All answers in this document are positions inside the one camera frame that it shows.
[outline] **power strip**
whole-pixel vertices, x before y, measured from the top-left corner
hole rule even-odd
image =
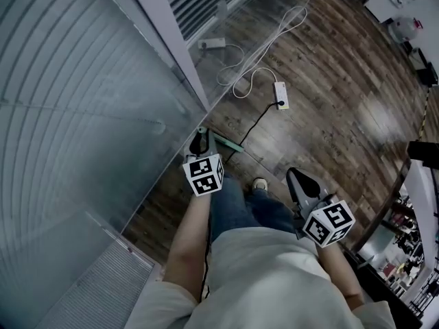
[[[225,38],[201,39],[198,41],[198,49],[200,50],[219,49],[222,47],[226,47]]]
[[[289,108],[288,104],[288,95],[287,95],[287,87],[284,82],[275,82],[274,85],[274,93],[276,94],[276,102],[283,101],[283,105],[277,105],[278,110],[287,110]]]

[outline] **white wall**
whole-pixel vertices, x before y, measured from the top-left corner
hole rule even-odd
[[[416,0],[398,10],[389,4],[390,17],[406,16],[416,18],[423,24],[418,36],[410,41],[413,47],[419,47],[427,61],[430,61],[439,73],[439,0]]]

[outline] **wooden floor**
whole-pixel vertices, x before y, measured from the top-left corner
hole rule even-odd
[[[355,213],[357,223],[344,239],[350,247],[391,191],[408,142],[418,138],[426,89],[361,3],[311,0],[309,11],[260,64],[286,83],[290,109],[271,108],[226,170],[244,188],[264,177],[271,194],[288,206],[288,168],[319,175]],[[261,73],[249,97],[226,95],[205,125],[239,142],[273,100],[272,78]],[[430,96],[423,141],[439,141],[438,93]],[[171,163],[124,233],[161,263],[189,201],[181,162],[178,156]]]

